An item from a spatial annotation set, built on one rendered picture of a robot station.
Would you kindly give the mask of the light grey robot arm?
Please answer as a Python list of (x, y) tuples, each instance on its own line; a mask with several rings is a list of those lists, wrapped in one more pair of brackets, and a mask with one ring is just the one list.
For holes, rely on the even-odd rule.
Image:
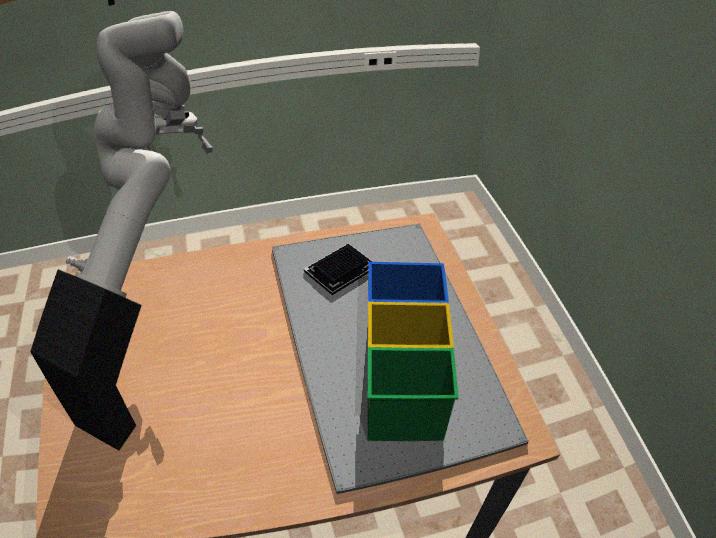
[[(155, 139), (154, 112), (167, 126), (189, 117), (182, 110), (191, 91), (188, 73), (167, 54), (182, 41), (181, 22), (177, 13), (166, 11), (110, 26), (97, 37), (97, 57), (113, 104), (98, 113), (94, 139), (106, 183), (120, 190), (108, 206), (89, 258), (68, 256), (66, 264), (82, 273), (76, 277), (123, 297), (127, 293), (121, 289), (145, 224), (170, 177), (164, 156), (139, 148)], [(155, 111), (152, 101), (157, 101)]]

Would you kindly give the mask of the blue general waste bin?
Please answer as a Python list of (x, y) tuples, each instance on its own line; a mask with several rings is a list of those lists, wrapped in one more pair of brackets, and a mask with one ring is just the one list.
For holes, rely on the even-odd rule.
[(444, 263), (368, 262), (368, 302), (449, 303)]

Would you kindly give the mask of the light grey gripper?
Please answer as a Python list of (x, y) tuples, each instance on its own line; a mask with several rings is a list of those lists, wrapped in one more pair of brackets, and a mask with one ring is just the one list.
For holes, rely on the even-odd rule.
[[(205, 152), (208, 154), (209, 152), (212, 152), (212, 146), (208, 143), (208, 141), (203, 137), (203, 127), (196, 127), (197, 125), (197, 118), (192, 113), (189, 112), (189, 117), (183, 121), (181, 125), (171, 125), (167, 126), (166, 120), (163, 120), (162, 116), (159, 116), (155, 114), (155, 120), (156, 120), (156, 135), (159, 134), (167, 134), (167, 133), (190, 133), (194, 132), (195, 134), (198, 134), (198, 138), (202, 142), (202, 148), (205, 150)], [(183, 125), (183, 126), (182, 126)], [(179, 131), (178, 131), (179, 129)], [(159, 133), (160, 132), (162, 133)], [(156, 152), (155, 148), (151, 144), (147, 146), (148, 151)]]

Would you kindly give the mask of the green open-top bin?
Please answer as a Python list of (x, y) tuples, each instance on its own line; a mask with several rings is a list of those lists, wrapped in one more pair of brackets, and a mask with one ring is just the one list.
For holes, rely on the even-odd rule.
[(367, 441), (444, 441), (458, 398), (454, 348), (368, 347)]

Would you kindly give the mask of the yellow open bin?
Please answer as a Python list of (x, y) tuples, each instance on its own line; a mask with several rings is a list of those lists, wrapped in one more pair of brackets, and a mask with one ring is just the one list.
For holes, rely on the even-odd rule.
[(454, 348), (449, 303), (368, 302), (368, 347)]

